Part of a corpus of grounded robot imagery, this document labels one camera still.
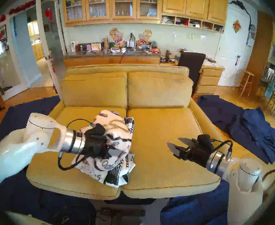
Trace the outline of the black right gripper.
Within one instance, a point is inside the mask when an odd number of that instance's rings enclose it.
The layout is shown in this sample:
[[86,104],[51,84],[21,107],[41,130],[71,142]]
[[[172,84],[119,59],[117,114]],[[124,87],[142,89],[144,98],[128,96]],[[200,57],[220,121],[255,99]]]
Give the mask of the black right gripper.
[[215,149],[211,140],[198,141],[184,137],[179,137],[178,140],[186,144],[187,148],[168,142],[167,146],[173,153],[173,156],[178,159],[182,159],[184,161],[189,160],[202,167],[206,167],[207,161]]

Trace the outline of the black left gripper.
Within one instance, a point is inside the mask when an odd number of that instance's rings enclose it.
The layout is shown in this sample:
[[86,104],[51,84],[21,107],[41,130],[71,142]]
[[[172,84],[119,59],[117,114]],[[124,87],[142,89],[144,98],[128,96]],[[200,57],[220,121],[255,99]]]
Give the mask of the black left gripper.
[[103,131],[86,131],[85,144],[82,154],[86,157],[109,159],[112,155],[109,153],[108,145],[106,144],[107,138],[104,136]]

